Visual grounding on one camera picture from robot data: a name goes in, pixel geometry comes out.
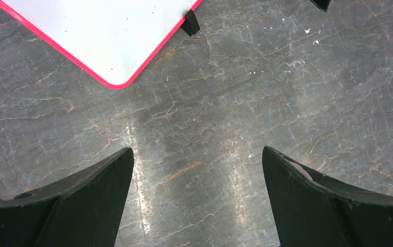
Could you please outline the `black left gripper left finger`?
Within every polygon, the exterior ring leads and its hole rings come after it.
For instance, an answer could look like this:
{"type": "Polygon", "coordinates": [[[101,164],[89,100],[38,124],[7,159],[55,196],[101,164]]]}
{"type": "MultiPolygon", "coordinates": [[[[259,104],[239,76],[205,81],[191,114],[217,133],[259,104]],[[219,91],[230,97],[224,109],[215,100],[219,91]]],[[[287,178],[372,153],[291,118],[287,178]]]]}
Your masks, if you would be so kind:
{"type": "Polygon", "coordinates": [[[0,246],[114,246],[134,167],[131,148],[9,200],[0,246]]]}

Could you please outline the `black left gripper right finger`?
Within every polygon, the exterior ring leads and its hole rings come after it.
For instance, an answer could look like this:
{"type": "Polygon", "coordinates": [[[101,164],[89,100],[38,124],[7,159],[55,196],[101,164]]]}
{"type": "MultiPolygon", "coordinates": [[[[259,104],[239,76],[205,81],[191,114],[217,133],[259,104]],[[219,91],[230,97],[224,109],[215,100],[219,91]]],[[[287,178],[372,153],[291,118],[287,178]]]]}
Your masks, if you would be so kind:
{"type": "Polygon", "coordinates": [[[262,166],[282,246],[393,246],[393,196],[344,183],[269,146],[262,166]]]}

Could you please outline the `pink-framed whiteboard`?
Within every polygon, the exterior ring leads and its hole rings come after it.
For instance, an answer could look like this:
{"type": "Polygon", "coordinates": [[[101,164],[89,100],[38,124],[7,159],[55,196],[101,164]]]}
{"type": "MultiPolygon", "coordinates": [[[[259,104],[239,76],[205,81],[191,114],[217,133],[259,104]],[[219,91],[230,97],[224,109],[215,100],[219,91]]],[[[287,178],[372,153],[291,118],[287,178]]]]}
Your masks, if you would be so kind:
{"type": "Polygon", "coordinates": [[[0,1],[0,8],[110,89],[129,86],[200,1],[0,1]]]}

